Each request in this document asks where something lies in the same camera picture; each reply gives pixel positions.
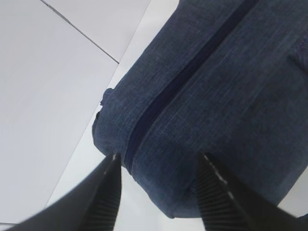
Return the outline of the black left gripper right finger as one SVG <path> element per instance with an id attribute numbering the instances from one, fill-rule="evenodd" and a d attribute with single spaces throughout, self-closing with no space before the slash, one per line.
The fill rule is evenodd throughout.
<path id="1" fill-rule="evenodd" d="M 210 154 L 198 156 L 196 194 L 207 231 L 306 231 L 296 218 L 265 200 Z"/>

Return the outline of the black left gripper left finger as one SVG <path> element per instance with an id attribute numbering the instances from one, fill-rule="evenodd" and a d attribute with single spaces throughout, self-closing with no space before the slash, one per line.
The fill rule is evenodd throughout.
<path id="1" fill-rule="evenodd" d="M 122 191 L 121 157 L 106 157 L 78 186 L 12 231 L 112 231 Z"/>

